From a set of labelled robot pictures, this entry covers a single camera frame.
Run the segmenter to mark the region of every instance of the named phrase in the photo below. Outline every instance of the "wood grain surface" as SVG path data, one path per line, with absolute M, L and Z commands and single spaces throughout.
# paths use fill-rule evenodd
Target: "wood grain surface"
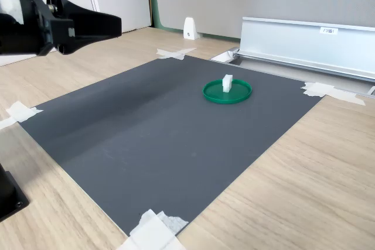
M 238 43 L 146 28 L 0 67 L 0 116 L 158 57 L 197 47 L 209 59 Z M 375 249 L 375 100 L 325 97 L 191 222 L 195 249 Z M 31 203 L 0 223 L 0 249 L 116 249 L 125 234 L 18 125 L 0 131 L 0 162 Z

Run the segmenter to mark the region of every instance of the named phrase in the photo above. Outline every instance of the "small white cube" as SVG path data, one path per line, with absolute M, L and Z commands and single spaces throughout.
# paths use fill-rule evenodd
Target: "small white cube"
M 233 76 L 231 74 L 226 74 L 223 78 L 223 92 L 229 93 L 232 88 Z

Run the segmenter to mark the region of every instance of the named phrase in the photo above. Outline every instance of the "white tape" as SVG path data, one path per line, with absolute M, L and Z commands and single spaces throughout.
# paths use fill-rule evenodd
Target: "white tape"
M 308 96 L 324 97 L 325 95 L 328 95 L 342 101 L 352 102 L 358 105 L 365 105 L 364 101 L 358 99 L 355 93 L 336 89 L 332 85 L 305 82 L 305 86 L 301 88 L 306 90 L 304 94 Z
M 15 102 L 10 108 L 8 108 L 7 113 L 11 116 L 7 119 L 0 121 L 0 130 L 11 126 L 16 122 L 23 122 L 28 120 L 30 117 L 42 112 L 42 110 L 33 108 L 28 108 L 20 101 Z
M 169 52 L 169 51 L 158 49 L 157 54 L 162 55 L 162 57 L 160 57 L 159 59 L 175 58 L 178 60 L 183 60 L 186 53 L 189 53 L 195 49 L 196 48 L 182 49 L 176 52 Z
M 164 212 L 156 215 L 152 210 L 148 210 L 118 250 L 186 250 L 159 216 L 169 220 L 174 218 L 166 216 Z M 176 226 L 176 220 L 172 219 L 172 221 L 175 221 L 172 225 Z
M 188 224 L 187 221 L 184 221 L 180 217 L 168 217 L 164 214 L 164 211 L 161 211 L 158 214 L 158 218 L 166 225 L 169 230 L 176 235 L 184 226 Z

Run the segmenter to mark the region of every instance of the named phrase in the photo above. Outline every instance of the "green plastic lid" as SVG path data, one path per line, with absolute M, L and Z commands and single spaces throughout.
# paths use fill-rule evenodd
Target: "green plastic lid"
M 203 87 L 204 97 L 217 104 L 235 104 L 237 102 L 242 102 L 250 97 L 252 91 L 253 89 L 249 83 L 238 79 L 232 81 L 232 88 L 229 93 L 223 92 L 222 79 L 211 81 Z

